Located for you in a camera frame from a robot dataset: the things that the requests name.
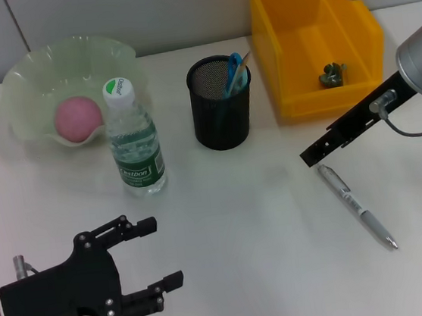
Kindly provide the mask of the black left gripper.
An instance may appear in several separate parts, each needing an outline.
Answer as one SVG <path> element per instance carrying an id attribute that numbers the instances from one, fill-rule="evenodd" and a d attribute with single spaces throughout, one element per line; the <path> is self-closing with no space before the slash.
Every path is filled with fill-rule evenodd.
<path id="1" fill-rule="evenodd" d="M 122 296 L 120 277 L 105 247 L 155 233 L 155 217 L 132 224 L 121 215 L 74 238 L 62 264 L 0 288 L 5 316 L 146 316 L 164 310 L 164 294 L 183 286 L 177 271 Z"/>

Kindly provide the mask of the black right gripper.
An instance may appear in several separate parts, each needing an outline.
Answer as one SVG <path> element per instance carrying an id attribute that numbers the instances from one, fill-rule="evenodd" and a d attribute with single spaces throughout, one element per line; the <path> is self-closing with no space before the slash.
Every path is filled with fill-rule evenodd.
<path id="1" fill-rule="evenodd" d="M 309 167 L 318 164 L 331 152 L 350 143 L 379 120 L 387 118 L 390 112 L 416 94 L 415 90 L 403 80 L 402 75 L 395 72 L 366 98 L 332 123 L 321 138 L 300 154 L 300 158 Z"/>

